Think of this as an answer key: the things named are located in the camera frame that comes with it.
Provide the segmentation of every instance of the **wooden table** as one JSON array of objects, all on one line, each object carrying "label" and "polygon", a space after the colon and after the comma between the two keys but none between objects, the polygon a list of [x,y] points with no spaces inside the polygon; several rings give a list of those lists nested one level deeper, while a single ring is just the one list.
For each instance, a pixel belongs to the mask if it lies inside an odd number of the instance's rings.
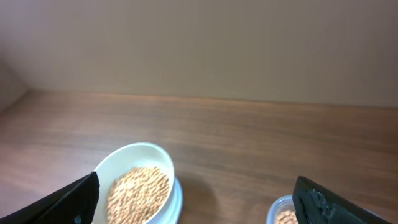
[{"label": "wooden table", "polygon": [[180,223],[265,223],[299,175],[398,219],[397,109],[54,92],[0,114],[0,217],[142,141],[175,163]]}]

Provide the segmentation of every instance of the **table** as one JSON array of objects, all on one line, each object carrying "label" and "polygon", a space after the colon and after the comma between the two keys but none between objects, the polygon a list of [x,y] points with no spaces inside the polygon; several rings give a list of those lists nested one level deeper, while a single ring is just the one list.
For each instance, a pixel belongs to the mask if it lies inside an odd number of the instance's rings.
[{"label": "table", "polygon": [[133,143],[175,163],[180,223],[265,223],[299,175],[398,219],[398,109],[33,91],[0,114],[0,217]]}]

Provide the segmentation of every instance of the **beige wall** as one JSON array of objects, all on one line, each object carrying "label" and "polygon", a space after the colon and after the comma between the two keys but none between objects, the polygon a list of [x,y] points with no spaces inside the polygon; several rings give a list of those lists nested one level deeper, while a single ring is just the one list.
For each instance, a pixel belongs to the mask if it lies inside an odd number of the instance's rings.
[{"label": "beige wall", "polygon": [[3,0],[33,88],[398,106],[396,0]]},{"label": "beige wall", "polygon": [[26,91],[26,86],[0,61],[0,111],[18,100]]}]

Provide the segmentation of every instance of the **pile of peanuts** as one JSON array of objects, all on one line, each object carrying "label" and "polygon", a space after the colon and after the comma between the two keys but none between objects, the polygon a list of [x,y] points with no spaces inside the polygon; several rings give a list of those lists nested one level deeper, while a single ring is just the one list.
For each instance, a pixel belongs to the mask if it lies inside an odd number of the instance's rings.
[{"label": "pile of peanuts", "polygon": [[115,180],[106,202],[109,224],[142,224],[169,193],[169,178],[158,167],[133,167]]},{"label": "pile of peanuts", "polygon": [[276,224],[299,224],[296,218],[296,212],[284,211],[276,218]]}]

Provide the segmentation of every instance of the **plastic bowl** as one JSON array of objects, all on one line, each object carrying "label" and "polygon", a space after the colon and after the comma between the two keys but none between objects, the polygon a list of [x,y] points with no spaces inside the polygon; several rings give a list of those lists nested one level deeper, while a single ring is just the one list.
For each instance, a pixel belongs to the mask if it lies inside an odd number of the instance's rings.
[{"label": "plastic bowl", "polygon": [[271,205],[268,211],[267,224],[276,223],[276,218],[284,211],[296,212],[293,204],[293,196],[283,196]]},{"label": "plastic bowl", "polygon": [[94,224],[108,224],[108,219],[106,218],[106,199],[108,198],[111,185],[114,180],[120,178],[135,166],[157,166],[169,178],[167,199],[158,211],[145,223],[154,219],[161,210],[167,209],[164,208],[164,205],[169,201],[174,184],[174,165],[172,159],[160,146],[147,142],[134,143],[112,152],[94,170],[99,178],[99,199],[94,213]]}]

